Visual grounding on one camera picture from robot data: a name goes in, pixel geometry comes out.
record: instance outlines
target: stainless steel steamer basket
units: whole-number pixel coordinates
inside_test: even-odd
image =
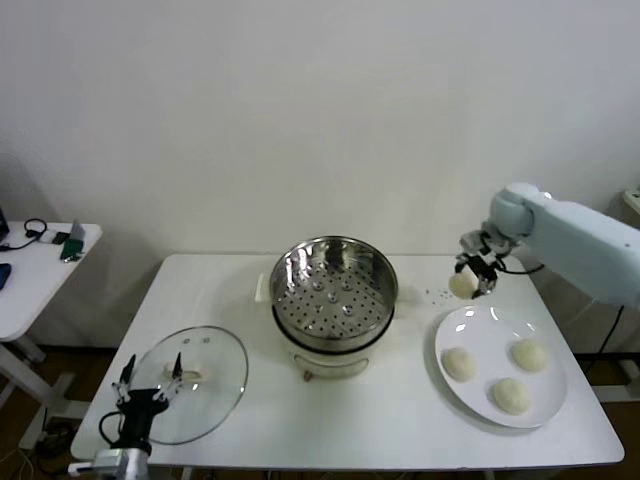
[[[371,245],[327,236],[285,253],[271,273],[270,293],[276,323],[291,341],[336,355],[362,350],[384,334],[398,281]]]

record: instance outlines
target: white plate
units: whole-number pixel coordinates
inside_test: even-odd
[[[525,338],[536,339],[549,350],[551,358],[544,371],[527,372],[511,357],[513,344]],[[442,365],[442,356],[453,347],[466,348],[473,355],[476,374],[468,382],[457,382]],[[567,394],[564,370],[534,321],[526,318],[526,314],[485,306],[464,307],[451,312],[438,327],[435,353],[442,375],[458,398],[483,417],[501,425],[538,427],[550,420],[564,403]],[[506,377],[520,380],[531,394],[531,408],[522,415],[510,415],[494,403],[491,387]]]

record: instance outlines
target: white table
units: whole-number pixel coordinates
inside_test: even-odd
[[[22,222],[9,222],[11,232],[2,241],[19,246],[30,241],[24,235]],[[83,225],[85,229],[84,253],[93,248],[102,229],[99,225]],[[69,232],[71,224],[50,223],[49,229]],[[9,379],[9,384],[0,394],[0,407],[17,386],[36,398],[42,407],[20,441],[20,448],[31,449],[42,428],[45,408],[51,417],[82,418],[87,402],[71,402],[64,399],[64,392],[71,384],[73,375],[62,374],[54,385],[47,384],[28,366],[29,362],[44,360],[44,352],[24,335],[47,306],[51,298],[73,273],[80,262],[65,263],[60,260],[62,245],[35,242],[15,251],[0,252],[0,263],[9,263],[11,275],[0,290],[0,342],[13,341],[22,350],[27,362],[21,362],[7,348],[0,345],[0,373]]]
[[[276,258],[167,258],[82,422],[73,455],[91,459],[107,447],[98,435],[98,420],[114,410],[110,384],[132,354],[143,354],[185,327],[220,325],[237,334],[247,349],[244,397],[209,435],[179,446],[154,445],[153,465],[439,470],[585,465],[623,458],[618,437],[526,276],[502,276],[496,293],[476,303],[535,318],[566,370],[568,393],[546,425],[516,430],[485,421],[461,404],[434,363],[435,327],[464,304],[442,293],[453,257],[390,257],[400,298],[372,364],[356,377],[309,383],[282,348],[269,304],[254,301],[259,275],[268,274]],[[515,260],[508,264],[522,268]]]

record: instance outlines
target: metal rim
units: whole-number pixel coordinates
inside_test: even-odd
[[[183,445],[185,443],[189,443],[189,442],[193,442],[195,440],[198,440],[199,438],[204,437],[205,435],[209,435],[211,432],[213,432],[216,428],[218,428],[220,425],[222,425],[224,423],[224,421],[229,417],[229,415],[231,415],[231,413],[236,409],[236,407],[238,406],[238,403],[240,403],[240,400],[242,399],[242,397],[244,396],[246,390],[247,390],[247,380],[249,379],[249,356],[247,355],[247,349],[245,348],[244,344],[242,343],[242,340],[240,340],[240,338],[233,332],[230,332],[229,330],[227,330],[226,328],[222,328],[222,327],[217,327],[215,325],[201,325],[201,326],[196,326],[196,327],[187,327],[187,328],[183,328],[182,330],[178,330],[176,332],[173,332],[171,335],[167,335],[166,337],[164,337],[162,340],[158,341],[153,347],[151,347],[147,353],[145,353],[142,356],[142,359],[140,360],[140,363],[138,363],[138,366],[136,367],[133,375],[131,376],[132,379],[135,378],[136,373],[138,372],[138,368],[140,367],[140,365],[142,365],[142,362],[144,362],[144,360],[147,358],[148,355],[151,354],[151,352],[158,346],[160,345],[162,342],[170,339],[171,337],[174,337],[176,335],[179,335],[181,333],[187,332],[189,330],[201,330],[201,329],[211,329],[211,330],[219,330],[223,333],[226,333],[227,335],[229,335],[233,340],[235,340],[238,345],[240,345],[240,348],[242,349],[242,354],[244,355],[244,361],[245,364],[247,365],[247,369],[244,375],[244,379],[242,381],[242,385],[241,385],[241,389],[240,389],[240,395],[238,395],[238,398],[236,399],[235,403],[231,406],[231,408],[229,409],[229,411],[227,412],[227,414],[222,417],[222,419],[216,423],[211,429],[209,429],[208,431],[202,433],[201,435],[198,435],[197,437],[193,437],[189,440],[183,440],[183,441],[179,441],[179,442],[163,442],[161,440],[155,440],[153,438],[151,438],[151,435],[149,435],[149,440],[153,443],[156,443],[158,445]]]
[[[280,262],[282,262],[286,258],[288,258],[291,255],[293,255],[293,253],[297,249],[302,248],[303,245],[306,245],[306,244],[309,244],[309,243],[317,243],[317,242],[320,242],[322,240],[335,240],[335,241],[349,242],[349,243],[353,243],[355,245],[360,245],[360,246],[369,248],[373,252],[377,253],[380,256],[380,258],[382,259],[382,261],[386,264],[387,268],[389,269],[389,272],[391,273],[391,278],[393,279],[393,286],[394,286],[394,303],[395,303],[395,301],[398,299],[398,278],[396,276],[396,271],[393,268],[393,265],[391,265],[391,262],[389,261],[389,259],[380,250],[378,250],[376,247],[374,247],[373,245],[371,245],[371,244],[369,244],[367,242],[363,242],[362,240],[358,240],[357,238],[345,237],[345,236],[342,236],[342,235],[325,235],[323,237],[313,237],[313,238],[310,238],[308,240],[300,242],[300,243],[294,245],[293,247],[289,248],[289,250],[287,250],[286,253],[284,253],[283,255],[280,256],[280,258],[278,258],[278,261],[276,262],[276,265],[278,265]]]
[[[312,353],[318,353],[320,355],[330,355],[330,356],[336,356],[339,357],[340,355],[349,355],[351,353],[356,353],[356,352],[361,352],[362,350],[364,350],[365,348],[369,348],[371,345],[373,345],[374,343],[376,343],[378,340],[380,340],[380,338],[385,334],[385,332],[387,330],[389,330],[389,327],[391,326],[391,321],[393,320],[393,315],[395,313],[395,308],[392,310],[391,312],[391,317],[389,318],[389,321],[387,322],[387,324],[385,325],[385,327],[380,330],[379,334],[377,337],[375,337],[374,339],[370,340],[369,342],[365,343],[364,345],[360,346],[360,347],[356,347],[353,348],[351,350],[341,350],[339,352],[336,351],[332,351],[332,350],[320,350],[318,348],[314,348],[314,347],[310,347],[309,345],[305,345],[302,342],[300,342],[298,339],[294,338],[280,323],[280,319],[278,318],[278,314],[276,313],[275,308],[272,306],[271,307],[271,311],[273,313],[273,317],[276,319],[276,325],[278,325],[278,329],[284,334],[285,337],[287,337],[287,340],[289,340],[290,342],[294,343],[295,345],[297,345],[300,348],[303,348],[309,352]]]

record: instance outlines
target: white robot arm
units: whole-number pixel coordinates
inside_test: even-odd
[[[577,203],[554,200],[533,185],[514,183],[499,192],[489,219],[460,243],[464,253],[458,256],[457,277],[472,273],[473,297],[491,292],[499,259],[523,243],[592,298],[640,309],[640,231]],[[453,280],[452,291],[459,294],[462,282]]]

